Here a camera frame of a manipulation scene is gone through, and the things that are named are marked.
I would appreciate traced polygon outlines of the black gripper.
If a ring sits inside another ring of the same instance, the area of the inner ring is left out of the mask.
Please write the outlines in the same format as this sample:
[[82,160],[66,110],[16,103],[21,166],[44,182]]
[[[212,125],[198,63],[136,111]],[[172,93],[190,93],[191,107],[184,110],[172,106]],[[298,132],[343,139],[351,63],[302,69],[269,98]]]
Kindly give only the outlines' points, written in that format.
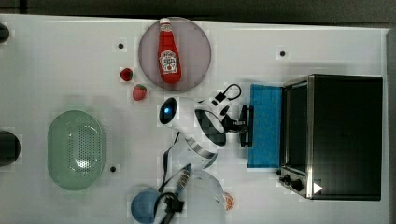
[[221,125],[224,128],[224,132],[226,132],[226,133],[245,133],[247,131],[247,107],[245,105],[242,107],[239,120],[232,119],[227,114],[227,112],[229,110],[230,110],[230,107],[228,105],[226,105],[220,111],[220,114],[223,116]]

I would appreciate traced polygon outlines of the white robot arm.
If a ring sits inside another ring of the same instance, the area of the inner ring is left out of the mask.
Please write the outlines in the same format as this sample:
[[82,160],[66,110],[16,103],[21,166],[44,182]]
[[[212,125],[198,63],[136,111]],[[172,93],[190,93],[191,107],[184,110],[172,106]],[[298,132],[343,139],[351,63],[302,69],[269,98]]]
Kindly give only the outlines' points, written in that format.
[[170,97],[161,105],[159,122],[178,132],[178,139],[168,149],[181,159],[186,159],[177,181],[176,190],[159,189],[158,203],[165,203],[165,216],[161,224],[170,224],[176,214],[182,212],[185,202],[181,199],[191,173],[209,167],[218,156],[218,149],[227,143],[227,133],[238,133],[242,147],[252,145],[252,106],[243,105],[238,119],[229,116],[230,100],[214,97],[193,101],[184,97]]

